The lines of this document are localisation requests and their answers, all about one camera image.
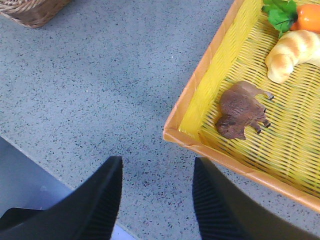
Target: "toy orange vegetable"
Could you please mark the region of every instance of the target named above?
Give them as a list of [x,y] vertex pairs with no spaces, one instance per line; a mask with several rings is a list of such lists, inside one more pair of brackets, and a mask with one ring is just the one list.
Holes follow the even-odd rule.
[[320,5],[305,4],[296,8],[298,19],[290,27],[291,31],[308,30],[320,34]]
[[263,0],[262,11],[268,21],[283,33],[292,30],[307,30],[320,34],[320,5],[304,4],[297,7],[293,0]]

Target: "yellow plastic basket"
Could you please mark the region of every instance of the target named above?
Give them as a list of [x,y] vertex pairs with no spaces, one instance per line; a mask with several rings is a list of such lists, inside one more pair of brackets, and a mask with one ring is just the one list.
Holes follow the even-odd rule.
[[[320,213],[320,69],[304,63],[283,84],[267,78],[265,58],[278,32],[262,6],[262,0],[234,1],[173,108],[163,137]],[[273,101],[257,97],[271,127],[260,135],[247,127],[246,140],[228,140],[215,128],[219,99],[243,80],[274,94]]]

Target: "woven tray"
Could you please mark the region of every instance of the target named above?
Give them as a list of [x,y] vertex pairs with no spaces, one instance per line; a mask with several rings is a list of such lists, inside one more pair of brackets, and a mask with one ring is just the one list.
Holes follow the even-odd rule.
[[0,14],[28,28],[50,21],[71,0],[0,0]]
[[[320,0],[296,0],[298,5]],[[235,0],[168,117],[165,140],[177,143],[320,213],[320,69],[296,66],[288,81],[267,78],[265,58],[278,32],[262,0]],[[270,128],[227,140],[215,128],[221,94],[237,81],[274,94],[258,96]]]

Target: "toy croissant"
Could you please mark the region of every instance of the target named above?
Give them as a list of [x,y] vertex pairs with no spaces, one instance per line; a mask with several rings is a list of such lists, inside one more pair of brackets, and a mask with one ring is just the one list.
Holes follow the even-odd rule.
[[306,30],[287,32],[265,59],[267,76],[275,83],[284,83],[294,66],[302,63],[320,67],[320,35]]

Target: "plastic animal figurine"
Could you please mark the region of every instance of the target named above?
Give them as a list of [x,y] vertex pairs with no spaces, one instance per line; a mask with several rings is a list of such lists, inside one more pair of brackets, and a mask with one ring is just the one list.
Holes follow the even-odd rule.
[[274,96],[267,91],[256,88],[255,85],[239,81],[226,90],[220,99],[222,117],[215,124],[217,131],[227,139],[245,140],[245,127],[251,126],[259,134],[259,122],[265,127],[271,123],[266,119],[266,108],[255,99],[258,94],[264,94],[269,100]]

